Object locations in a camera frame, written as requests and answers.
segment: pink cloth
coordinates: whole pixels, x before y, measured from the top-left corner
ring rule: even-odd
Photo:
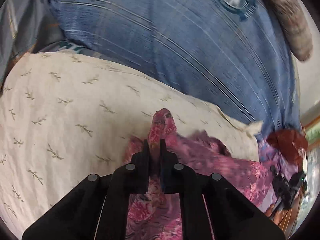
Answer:
[[[200,174],[220,173],[256,206],[271,186],[273,177],[269,168],[274,162],[233,159],[225,145],[205,131],[184,138],[177,133],[173,117],[165,108],[153,116],[147,138],[154,161],[159,159],[160,139],[165,139],[168,151],[176,153],[179,162]],[[142,145],[143,140],[131,138],[125,163],[142,150]],[[179,195],[163,194],[157,176],[150,178],[145,195],[130,196],[126,239],[182,239]]]

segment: metal screw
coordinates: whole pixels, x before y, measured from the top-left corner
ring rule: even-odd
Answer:
[[[183,169],[183,165],[181,163],[176,163],[173,166],[177,171],[181,171]]]
[[[88,176],[89,181],[95,181],[95,180],[97,180],[97,178],[98,178],[97,174],[90,174]]]
[[[136,168],[136,165],[134,165],[133,163],[129,163],[125,166],[125,168],[128,170],[128,171],[133,171],[135,168]]]
[[[218,181],[218,180],[220,180],[222,178],[222,176],[219,173],[213,173],[211,175],[211,178],[216,180],[216,181]]]

